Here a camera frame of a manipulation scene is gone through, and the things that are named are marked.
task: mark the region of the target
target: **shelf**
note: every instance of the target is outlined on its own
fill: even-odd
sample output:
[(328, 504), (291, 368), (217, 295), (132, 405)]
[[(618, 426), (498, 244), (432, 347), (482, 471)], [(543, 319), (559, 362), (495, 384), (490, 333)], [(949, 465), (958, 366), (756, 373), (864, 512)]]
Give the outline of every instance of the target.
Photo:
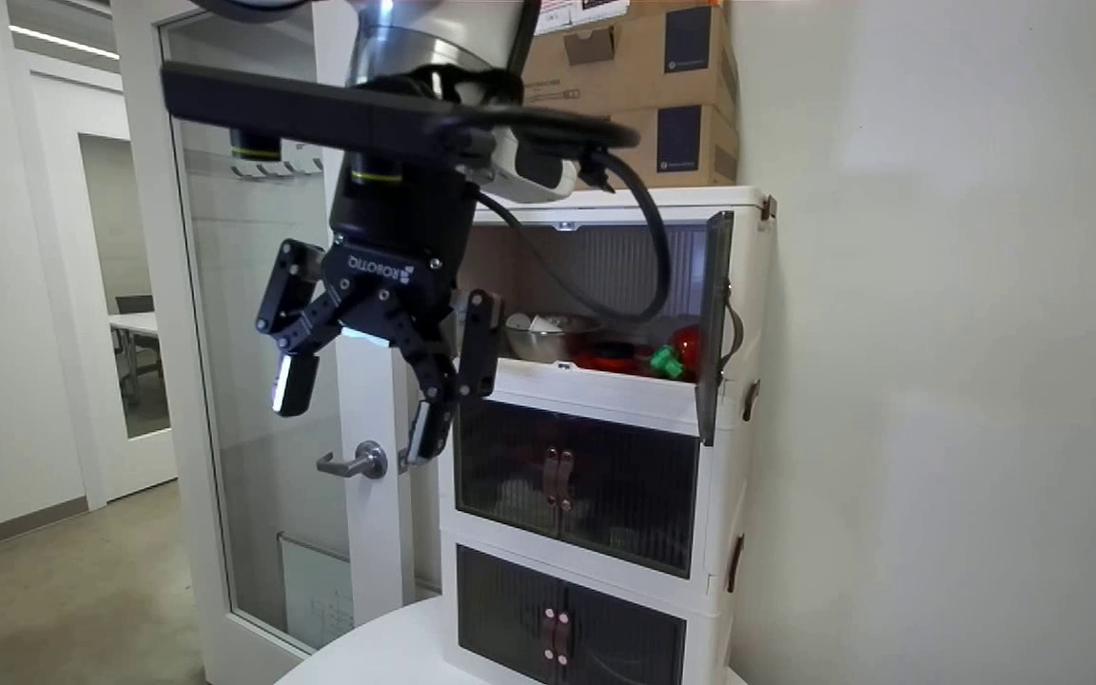
[(564, 580), (570, 588), (588, 588), (595, 593), (609, 593), (678, 621), (701, 621), (701, 588), (706, 584), (691, 584), (691, 580), (675, 580), (641, 564), (625, 564), (580, 546), (564, 546), (554, 538), (537, 538), (526, 530), (510, 530), (486, 518), (474, 518), (466, 512), (455, 513), (455, 541), (519, 564), (519, 568), (535, 568), (541, 574)]
[[(664, 214), (696, 214), (707, 219), (717, 209), (754, 209), (760, 204), (751, 188), (654, 188), (652, 192)], [(635, 214), (641, 206), (630, 192), (606, 195), (606, 192), (580, 192), (564, 204), (508, 204), (522, 223), (557, 223), (557, 219), (580, 219), (580, 209), (599, 223), (609, 214)], [(498, 224), (490, 209), (475, 209), (475, 224)]]
[(595, 373), (575, 366), (498, 362), (498, 384), (486, 396), (510, 406), (557, 410), (575, 420), (645, 426), (658, 434), (701, 438), (696, 384)]

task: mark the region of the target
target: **white shelving unit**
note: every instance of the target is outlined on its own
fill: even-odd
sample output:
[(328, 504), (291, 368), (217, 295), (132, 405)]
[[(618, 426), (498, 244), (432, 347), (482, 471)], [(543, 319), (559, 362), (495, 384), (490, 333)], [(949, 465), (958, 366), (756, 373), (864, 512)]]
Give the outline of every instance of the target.
[[(774, 268), (774, 224), (760, 219), (760, 197), (748, 188), (718, 192), (658, 192), (665, 224), (707, 224), (713, 219), (732, 219), (732, 262), (727, 262), (727, 305), (741, 319), (741, 347), (736, 347), (736, 328), (725, 328), (725, 377), (717, 391), (696, 391), (691, 380), (658, 377), (625, 377), (595, 373), (575, 366), (543, 362), (498, 362), (498, 384), (486, 405), (522, 417), (550, 417), (559, 424), (588, 424), (588, 431), (641, 431), (658, 434), (672, 446), (692, 446), (692, 493), (691, 493), (691, 564), (654, 568), (630, 555), (614, 555), (603, 546), (575, 546), (535, 524), (510, 524), (460, 505), (458, 475), (460, 448), (480, 443), (458, 438), (441, 457), (441, 570), (447, 570), (447, 607), (455, 613), (455, 642), (460, 642), (460, 617), (475, 613), (460, 597), (460, 550), (486, 561), (535, 570), (550, 584), (564, 584), (599, 597), (672, 617), (680, 628), (680, 667), (664, 673), (672, 685), (713, 685), (727, 677), (727, 642), (732, 642), (732, 597), (736, 597), (736, 564), (741, 550), (741, 512), (748, 512), (748, 475), (754, 426), (748, 417), (748, 396), (760, 377), (760, 309)], [(641, 209), (630, 195), (580, 195), (564, 206), (513, 206), (526, 224), (554, 224), (559, 231), (588, 231), (595, 224), (635, 224)], [(498, 231), (498, 219), (480, 219), (475, 231)], [(713, 405), (713, 434), (706, 434), (696, 405)], [(458, 663), (486, 682), (535, 682), (510, 667), (458, 653)]]

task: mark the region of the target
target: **door frame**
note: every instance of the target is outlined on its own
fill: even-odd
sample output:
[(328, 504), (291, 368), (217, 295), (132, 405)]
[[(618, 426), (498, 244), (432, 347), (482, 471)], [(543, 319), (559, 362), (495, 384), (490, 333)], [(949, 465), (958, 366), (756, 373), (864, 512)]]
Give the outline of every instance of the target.
[[(351, 12), (347, 0), (321, 0), (315, 3), (315, 45), (321, 39), (321, 12)], [(210, 380), (201, 377), (201, 334), (197, 334), (197, 280), (195, 256), (188, 244), (188, 197), (181, 188), (181, 148), (177, 127), (163, 111), (159, 89), (159, 63), (163, 63), (163, 28), (177, 18), (189, 18), (197, 7), (189, 0), (129, 0), (113, 3), (113, 31), (122, 54), (122, 80), (126, 80), (126, 111), (132, 129), (132, 157), (137, 157), (137, 183), (141, 183), (141, 209), (149, 224), (149, 268), (155, 282), (159, 305), (159, 343), (167, 366), (167, 405), (173, 405), (173, 431), (181, 453), (181, 500), (188, 521), (188, 550), (195, 570), (195, 602), (197, 602), (197, 639), (210, 682), (226, 685), (269, 685), (291, 673), (304, 649), (274, 628), (231, 613), (231, 584), (229, 584), (229, 518), (217, 500), (217, 457), (214, 457), (214, 406), (210, 406)], [(403, 533), (403, 500), (399, 500), (399, 469), (398, 469), (398, 358), (390, 347), (342, 338), (351, 358), (351, 384), (368, 384), (365, 410), (351, 405), (342, 391), (342, 424), (365, 426), (372, 443), (392, 457), (386, 481), (347, 481), (347, 518), (351, 524), (351, 555), (354, 555), (354, 623), (386, 617), (410, 602), (410, 555)]]
[[(17, 98), (18, 98), (18, 132), (26, 143), (26, 173), (35, 179), (58, 176), (58, 183), (37, 183), (35, 188), (35, 214), (45, 224), (45, 244), (44, 259), (51, 262), (45, 291), (52, 295), (52, 318), (58, 333), (64, 333), (61, 347), (61, 368), (68, 380), (68, 405), (80, 406), (83, 424), (78, 424), (78, 462), (83, 475), (83, 495), (92, 512), (102, 512), (113, 500), (126, 500), (132, 493), (155, 488), (177, 481), (177, 453), (173, 453), (173, 431), (155, 431), (145, 438), (129, 438), (126, 431), (126, 406), (120, 396), (120, 366), (110, 356), (110, 334), (107, 334), (107, 299), (102, 299), (102, 262), (98, 253), (97, 259), (78, 259), (73, 248), (97, 248), (97, 214), (92, 214), (92, 195), (87, 195), (87, 169), (83, 169), (83, 136), (98, 143), (122, 143), (129, 144), (129, 124), (126, 124), (126, 96), (122, 96), (122, 75), (52, 63), (44, 54), (17, 49), (12, 54), (12, 75), (17, 75)], [(37, 102), (37, 89), (58, 83), (73, 93), (102, 93), (122, 98), (122, 117), (102, 117), (102, 124), (68, 124), (68, 129), (51, 129), (52, 115), (45, 102)], [(145, 453), (141, 443), (159, 443), (167, 462), (129, 469)]]

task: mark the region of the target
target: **black cable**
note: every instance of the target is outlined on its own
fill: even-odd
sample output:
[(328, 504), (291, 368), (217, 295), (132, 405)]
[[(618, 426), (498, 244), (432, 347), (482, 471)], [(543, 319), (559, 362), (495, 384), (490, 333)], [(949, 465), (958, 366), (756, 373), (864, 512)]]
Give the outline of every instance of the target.
[(519, 136), (541, 143), (541, 144), (564, 144), (570, 153), (606, 153), (606, 148), (635, 148), (635, 132), (630, 127), (618, 127), (609, 117), (588, 117), (570, 111), (537, 111), (537, 107), (460, 107), (458, 117), (438, 127), (438, 136), (460, 132), (460, 129), (513, 129)]
[(575, 299), (590, 318), (599, 319), (621, 319), (621, 323), (652, 323), (665, 299), (672, 299), (672, 244), (665, 244), (665, 223), (664, 223), (664, 209), (654, 204), (654, 195), (646, 192), (646, 183), (614, 153), (595, 153), (590, 157), (595, 165), (609, 169), (635, 197), (641, 214), (646, 219), (646, 231), (652, 231), (652, 244), (654, 244), (654, 268), (658, 268), (658, 282), (654, 282), (654, 299), (652, 305), (635, 309), (635, 314), (618, 314), (595, 299), (588, 299), (584, 291), (575, 291), (564, 273), (554, 271), (554, 262), (543, 259), (543, 253), (526, 238), (526, 224), (495, 197), (480, 195), (480, 204), (498, 214), (510, 228), (513, 228), (513, 240), (535, 248), (535, 256), (541, 259), (543, 273), (567, 295)]
[(717, 380), (727, 377), (732, 358), (736, 358), (736, 356), (741, 351), (741, 343), (748, 343), (748, 323), (741, 323), (740, 309), (732, 305), (732, 286), (727, 286), (727, 314), (732, 314), (732, 319), (736, 319), (736, 343), (732, 343), (727, 358), (717, 366)]
[(756, 396), (760, 396), (760, 384), (748, 384), (748, 391), (741, 391), (741, 424), (751, 424), (751, 410), (754, 410)]

